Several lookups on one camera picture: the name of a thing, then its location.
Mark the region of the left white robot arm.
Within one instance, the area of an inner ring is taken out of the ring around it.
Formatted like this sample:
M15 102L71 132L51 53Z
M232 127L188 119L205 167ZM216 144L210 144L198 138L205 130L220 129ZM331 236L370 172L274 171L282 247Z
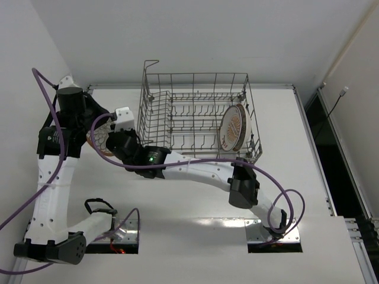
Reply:
M52 126L38 135L38 186L33 216L14 256L43 263L78 264L88 244L114 229L117 210L89 209L89 217L68 227L70 184L94 120L107 110L77 86L58 89L59 111Z

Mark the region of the white plate with orange sunburst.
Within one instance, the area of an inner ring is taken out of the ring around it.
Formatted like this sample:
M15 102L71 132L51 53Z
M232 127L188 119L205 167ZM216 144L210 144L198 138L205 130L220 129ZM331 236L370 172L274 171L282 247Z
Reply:
M236 105L228 107L221 119L219 137L220 147L223 151L238 152L239 136L241 132L242 118Z

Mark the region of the floral plate with orange rim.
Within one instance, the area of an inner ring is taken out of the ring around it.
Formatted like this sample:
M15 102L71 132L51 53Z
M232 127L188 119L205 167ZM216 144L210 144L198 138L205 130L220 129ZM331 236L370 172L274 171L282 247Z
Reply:
M102 154L107 157L113 157L112 152L106 147L108 133L111 131L111 123L112 121L109 118L105 124L94 130L94 143Z

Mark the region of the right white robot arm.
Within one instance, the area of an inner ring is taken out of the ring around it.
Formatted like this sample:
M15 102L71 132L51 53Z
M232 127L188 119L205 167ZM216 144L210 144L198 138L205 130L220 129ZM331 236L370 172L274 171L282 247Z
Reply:
M257 168L243 158L194 159L166 147L144 146L134 130L110 132L106 146L127 171L144 178L188 180L222 189L230 205L250 210L274 239L284 235L293 218L263 193Z

